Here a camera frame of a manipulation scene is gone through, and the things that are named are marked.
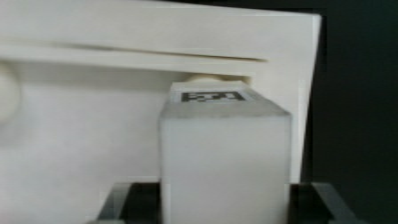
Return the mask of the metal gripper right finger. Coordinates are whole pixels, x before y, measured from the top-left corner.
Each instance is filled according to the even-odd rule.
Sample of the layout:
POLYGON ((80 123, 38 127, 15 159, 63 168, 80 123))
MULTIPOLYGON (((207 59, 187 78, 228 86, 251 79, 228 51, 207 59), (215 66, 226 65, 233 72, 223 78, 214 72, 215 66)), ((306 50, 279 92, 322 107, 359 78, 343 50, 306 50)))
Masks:
POLYGON ((327 224, 370 224, 358 218, 333 184, 317 182, 313 188, 333 216, 327 224))

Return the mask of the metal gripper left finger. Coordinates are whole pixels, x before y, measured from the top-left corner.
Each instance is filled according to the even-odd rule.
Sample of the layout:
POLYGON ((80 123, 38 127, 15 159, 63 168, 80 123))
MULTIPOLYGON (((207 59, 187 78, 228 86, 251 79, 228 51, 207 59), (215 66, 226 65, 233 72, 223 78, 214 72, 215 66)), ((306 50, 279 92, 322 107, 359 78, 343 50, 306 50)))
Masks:
POLYGON ((132 184, 116 183, 111 189, 98 218, 87 224, 127 224, 123 220, 123 208, 127 206, 132 184))

